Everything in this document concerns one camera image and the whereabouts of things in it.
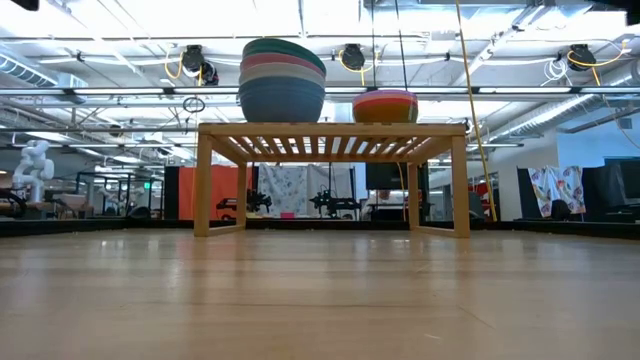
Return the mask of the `large blue bowl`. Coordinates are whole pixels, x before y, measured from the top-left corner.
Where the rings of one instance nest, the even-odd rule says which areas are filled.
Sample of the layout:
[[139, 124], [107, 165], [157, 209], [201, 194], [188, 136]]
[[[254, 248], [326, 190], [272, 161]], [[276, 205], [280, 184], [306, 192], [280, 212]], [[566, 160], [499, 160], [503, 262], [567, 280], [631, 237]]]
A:
[[244, 118], [250, 123], [315, 123], [325, 100], [325, 89], [313, 81], [270, 76], [239, 87]]

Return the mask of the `orange bowl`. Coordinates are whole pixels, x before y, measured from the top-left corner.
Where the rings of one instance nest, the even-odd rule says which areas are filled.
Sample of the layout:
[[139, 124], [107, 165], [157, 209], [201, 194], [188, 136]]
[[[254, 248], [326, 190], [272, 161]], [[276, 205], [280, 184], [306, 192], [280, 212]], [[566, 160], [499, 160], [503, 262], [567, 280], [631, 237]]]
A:
[[372, 104], [353, 109], [356, 123], [415, 123], [418, 108], [406, 104]]

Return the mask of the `small pink bowl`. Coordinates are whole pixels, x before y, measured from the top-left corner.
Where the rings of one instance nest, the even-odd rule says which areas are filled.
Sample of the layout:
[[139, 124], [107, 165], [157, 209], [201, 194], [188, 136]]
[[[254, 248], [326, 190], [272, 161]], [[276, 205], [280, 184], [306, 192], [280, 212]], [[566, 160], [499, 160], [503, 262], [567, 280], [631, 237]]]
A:
[[403, 106], [403, 107], [417, 107], [418, 102], [408, 102], [408, 101], [393, 101], [393, 100], [377, 100], [377, 101], [367, 101], [361, 103], [353, 103], [353, 108], [364, 108], [364, 107], [379, 107], [379, 106]]

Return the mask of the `large white bowl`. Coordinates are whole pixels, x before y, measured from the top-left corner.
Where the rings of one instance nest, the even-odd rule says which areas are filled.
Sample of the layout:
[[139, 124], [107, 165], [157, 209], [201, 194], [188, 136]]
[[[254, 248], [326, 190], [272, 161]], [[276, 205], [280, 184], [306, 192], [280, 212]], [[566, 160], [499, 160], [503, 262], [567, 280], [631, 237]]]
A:
[[302, 65], [290, 63], [266, 63], [249, 67], [241, 71], [239, 84], [243, 85], [248, 81], [266, 77], [298, 78], [311, 81], [321, 87], [325, 86], [325, 77], [321, 73]]

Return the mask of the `large pink bowl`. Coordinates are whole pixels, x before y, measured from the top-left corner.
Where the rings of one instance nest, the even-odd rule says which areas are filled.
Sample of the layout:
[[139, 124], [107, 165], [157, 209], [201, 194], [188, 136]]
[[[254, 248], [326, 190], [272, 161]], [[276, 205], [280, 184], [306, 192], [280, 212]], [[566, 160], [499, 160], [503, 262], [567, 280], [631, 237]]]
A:
[[257, 53], [257, 54], [248, 55], [244, 57], [241, 61], [240, 69], [247, 70], [254, 66], [264, 65], [264, 64], [273, 64], [273, 63], [299, 65], [299, 66], [303, 66], [311, 70], [314, 70], [315, 72], [317, 72], [322, 76], [326, 76], [325, 70], [322, 70], [319, 66], [301, 57], [296, 57], [288, 54], [269, 53], [269, 52]]

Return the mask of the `wooden slatted shelf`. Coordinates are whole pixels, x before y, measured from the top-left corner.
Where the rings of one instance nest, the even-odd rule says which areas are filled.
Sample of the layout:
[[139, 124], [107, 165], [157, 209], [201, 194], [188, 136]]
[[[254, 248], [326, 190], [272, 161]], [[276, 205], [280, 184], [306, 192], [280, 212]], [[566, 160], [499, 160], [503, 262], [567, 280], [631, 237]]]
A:
[[[409, 229], [433, 235], [470, 236], [466, 130], [462, 124], [416, 123], [202, 123], [197, 128], [193, 188], [193, 233], [198, 238], [246, 228], [247, 165], [273, 163], [404, 163], [407, 166]], [[212, 228], [212, 154], [238, 167], [236, 224]], [[453, 227], [422, 226], [419, 220], [418, 167], [451, 154]]]

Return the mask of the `pale floral cloth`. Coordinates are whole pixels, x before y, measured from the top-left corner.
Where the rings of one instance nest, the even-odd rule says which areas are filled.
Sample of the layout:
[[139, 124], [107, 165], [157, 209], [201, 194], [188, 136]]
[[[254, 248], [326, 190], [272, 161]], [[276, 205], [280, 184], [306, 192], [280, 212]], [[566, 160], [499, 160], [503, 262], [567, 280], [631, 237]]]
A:
[[282, 213], [295, 216], [307, 214], [307, 168], [260, 164], [258, 191], [271, 199], [269, 213], [280, 217]]

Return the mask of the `small black monitor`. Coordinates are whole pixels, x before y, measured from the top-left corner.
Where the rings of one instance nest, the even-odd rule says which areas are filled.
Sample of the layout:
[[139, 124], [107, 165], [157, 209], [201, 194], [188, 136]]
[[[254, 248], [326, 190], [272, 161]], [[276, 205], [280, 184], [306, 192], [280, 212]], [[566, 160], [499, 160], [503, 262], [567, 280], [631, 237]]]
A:
[[367, 163], [367, 190], [401, 190], [408, 185], [405, 163]]

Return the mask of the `orange panel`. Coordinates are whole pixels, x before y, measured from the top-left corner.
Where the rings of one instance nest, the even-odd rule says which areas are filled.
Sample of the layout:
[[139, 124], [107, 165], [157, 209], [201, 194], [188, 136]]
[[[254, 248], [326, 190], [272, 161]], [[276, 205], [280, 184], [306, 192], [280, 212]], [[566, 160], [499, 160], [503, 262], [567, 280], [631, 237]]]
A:
[[[237, 196], [237, 168], [222, 165], [211, 167], [211, 199], [210, 219], [223, 220], [224, 218], [234, 218], [236, 211], [225, 208], [218, 209], [217, 205], [224, 199], [235, 199]], [[192, 220], [194, 209], [194, 180], [195, 169], [192, 167], [181, 167], [178, 172], [178, 216], [180, 220]]]

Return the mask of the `colourful floral cloth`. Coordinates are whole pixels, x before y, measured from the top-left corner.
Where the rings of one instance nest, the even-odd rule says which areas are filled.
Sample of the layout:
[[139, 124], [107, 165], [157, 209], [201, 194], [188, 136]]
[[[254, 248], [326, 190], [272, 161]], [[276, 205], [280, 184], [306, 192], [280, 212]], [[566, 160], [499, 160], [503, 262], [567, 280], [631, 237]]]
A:
[[528, 168], [538, 208], [543, 217], [550, 217], [552, 203], [563, 201], [571, 214], [586, 212], [583, 169], [579, 166]]

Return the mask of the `white robot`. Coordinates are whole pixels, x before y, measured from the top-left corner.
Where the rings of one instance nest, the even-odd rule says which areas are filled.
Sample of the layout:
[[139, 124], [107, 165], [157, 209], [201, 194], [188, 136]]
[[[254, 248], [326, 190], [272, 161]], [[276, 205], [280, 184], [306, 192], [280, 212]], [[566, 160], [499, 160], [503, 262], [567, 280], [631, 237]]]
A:
[[21, 159], [13, 172], [12, 188], [30, 189], [30, 202], [41, 202], [44, 196], [44, 182], [52, 180], [55, 172], [54, 161], [46, 156], [50, 143], [46, 140], [30, 140], [21, 150]]

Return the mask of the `large black screen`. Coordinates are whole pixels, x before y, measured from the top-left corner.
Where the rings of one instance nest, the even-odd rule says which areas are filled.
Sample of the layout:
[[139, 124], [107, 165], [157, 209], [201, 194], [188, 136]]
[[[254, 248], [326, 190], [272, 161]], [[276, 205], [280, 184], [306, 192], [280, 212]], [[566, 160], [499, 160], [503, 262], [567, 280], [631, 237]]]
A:
[[584, 168], [582, 184], [587, 222], [640, 223], [640, 158]]

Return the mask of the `black table frame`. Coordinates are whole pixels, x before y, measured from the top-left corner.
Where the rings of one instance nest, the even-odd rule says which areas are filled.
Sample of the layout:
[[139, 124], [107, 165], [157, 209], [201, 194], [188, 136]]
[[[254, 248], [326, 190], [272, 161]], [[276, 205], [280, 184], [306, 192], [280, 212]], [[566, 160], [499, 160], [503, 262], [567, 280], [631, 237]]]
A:
[[[347, 221], [347, 220], [280, 220], [250, 219], [250, 229], [277, 230], [353, 230], [396, 231], [407, 230], [409, 225], [401, 221]], [[191, 220], [136, 220], [129, 218], [101, 218], [89, 220], [12, 220], [0, 221], [0, 238], [28, 235], [47, 235], [72, 232], [90, 232], [123, 229], [191, 229]], [[640, 224], [602, 222], [557, 222], [549, 220], [507, 221], [471, 224], [474, 231], [529, 231], [551, 234], [568, 234], [590, 237], [640, 240]]]

